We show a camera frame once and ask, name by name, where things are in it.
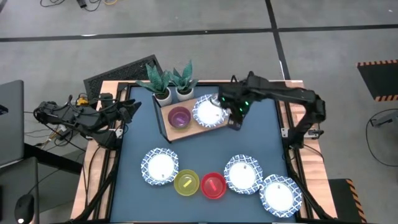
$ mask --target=blue table surface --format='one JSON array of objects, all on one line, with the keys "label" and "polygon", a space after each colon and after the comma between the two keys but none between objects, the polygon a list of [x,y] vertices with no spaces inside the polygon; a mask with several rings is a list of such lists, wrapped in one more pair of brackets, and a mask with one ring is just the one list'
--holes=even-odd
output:
[{"label": "blue table surface", "polygon": [[[177,99],[175,89],[171,89]],[[217,91],[216,86],[197,86],[195,97]],[[226,163],[237,154],[256,158],[263,178],[271,174],[287,176],[273,100],[254,103],[240,131],[222,127],[169,144],[159,133],[151,93],[133,87],[131,98],[142,105],[123,137],[111,222],[295,222],[294,217],[277,218],[264,210],[258,192],[241,195],[227,189],[223,198],[210,200],[199,189],[195,195],[184,197],[175,191],[173,183],[154,187],[141,174],[145,154],[165,147],[177,153],[180,170],[194,170],[199,178],[209,172],[223,174]]]}]

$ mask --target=purple cup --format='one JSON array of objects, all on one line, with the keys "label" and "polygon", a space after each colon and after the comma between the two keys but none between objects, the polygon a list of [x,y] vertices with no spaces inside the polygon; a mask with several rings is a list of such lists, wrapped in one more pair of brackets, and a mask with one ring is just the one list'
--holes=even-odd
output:
[{"label": "purple cup", "polygon": [[175,128],[185,128],[191,121],[191,112],[182,106],[177,106],[169,112],[169,123]]}]

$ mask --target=gray floor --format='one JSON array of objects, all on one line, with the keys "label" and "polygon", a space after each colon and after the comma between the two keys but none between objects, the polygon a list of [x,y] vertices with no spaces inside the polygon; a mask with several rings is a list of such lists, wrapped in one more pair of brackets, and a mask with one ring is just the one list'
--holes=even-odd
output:
[{"label": "gray floor", "polygon": [[[279,27],[398,24],[395,0],[273,0],[272,5]],[[265,2],[260,0],[119,0],[113,6],[101,4],[96,12],[80,10],[73,0],[48,8],[40,7],[39,1],[8,0],[0,13],[0,38],[270,26]],[[328,117],[322,124],[325,134],[320,144],[329,178],[354,180],[369,222],[395,223],[397,169],[371,157],[364,128],[372,114],[396,108],[398,103],[373,101],[355,63],[397,59],[398,30],[296,32],[280,38],[291,78],[304,80],[307,88],[326,101]],[[253,70],[269,79],[282,79],[274,38],[263,33],[2,42],[0,83],[24,80],[25,110],[32,111],[44,100],[63,103],[69,94],[77,96],[85,90],[82,80],[150,54],[156,54],[168,70],[182,69],[192,59],[196,78],[244,77]],[[43,128],[33,117],[25,119],[25,131]],[[391,125],[369,130],[376,155],[390,164],[398,164],[396,134]],[[42,140],[26,138],[32,144]],[[75,141],[86,144],[82,139]],[[73,151],[54,149],[76,158],[78,152]],[[58,173],[54,179],[64,181],[63,190],[41,190],[45,209],[74,197],[76,176]],[[63,197],[46,202],[46,198],[58,198],[57,194]],[[71,209],[72,203],[66,203],[47,210],[41,223],[65,221]]]}]

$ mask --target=green leaves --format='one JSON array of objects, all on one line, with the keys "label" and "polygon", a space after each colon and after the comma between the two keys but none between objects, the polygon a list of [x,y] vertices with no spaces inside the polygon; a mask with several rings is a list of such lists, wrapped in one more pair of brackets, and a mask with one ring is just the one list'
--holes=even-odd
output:
[{"label": "green leaves", "polygon": [[156,90],[163,89],[162,78],[160,77],[159,73],[157,72],[156,67],[154,67],[152,69],[148,64],[146,64],[146,67],[147,67],[147,71],[148,71],[148,78],[149,78],[150,82],[153,84],[153,87]]},{"label": "green leaves", "polygon": [[189,60],[188,64],[184,68],[184,71],[182,72],[182,78],[190,80],[191,77],[192,77],[192,61]]},{"label": "green leaves", "polygon": [[192,80],[192,81],[189,83],[188,89],[192,89],[193,87],[195,87],[195,86],[198,84],[198,81],[199,81],[199,80],[197,80],[197,79]]},{"label": "green leaves", "polygon": [[198,83],[198,80],[190,81],[192,77],[192,61],[190,60],[187,66],[185,66],[182,76],[179,72],[174,68],[172,74],[172,83],[179,89],[183,91],[187,91],[195,87]]},{"label": "green leaves", "polygon": [[151,68],[148,64],[146,64],[146,68],[150,83],[144,83],[142,81],[137,81],[136,83],[155,94],[164,94],[166,92],[167,86],[169,85],[171,73],[169,71],[165,71],[162,76],[160,76],[156,66]]}]

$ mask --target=potted plant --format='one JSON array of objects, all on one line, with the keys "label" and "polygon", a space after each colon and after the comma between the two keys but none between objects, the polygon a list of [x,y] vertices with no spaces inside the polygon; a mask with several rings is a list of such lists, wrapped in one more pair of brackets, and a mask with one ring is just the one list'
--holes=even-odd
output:
[{"label": "potted plant", "polygon": [[192,77],[192,61],[190,60],[188,65],[184,68],[182,75],[174,68],[173,74],[171,75],[172,83],[175,85],[175,91],[177,92],[177,98],[180,101],[185,101],[193,98],[193,87],[198,83],[198,80],[191,80]]},{"label": "potted plant", "polygon": [[151,68],[146,64],[146,67],[150,83],[144,83],[142,81],[137,81],[136,83],[153,92],[160,106],[170,105],[172,103],[172,94],[167,86],[170,82],[171,73],[169,71],[165,71],[163,75],[160,76],[157,72],[156,65]]}]

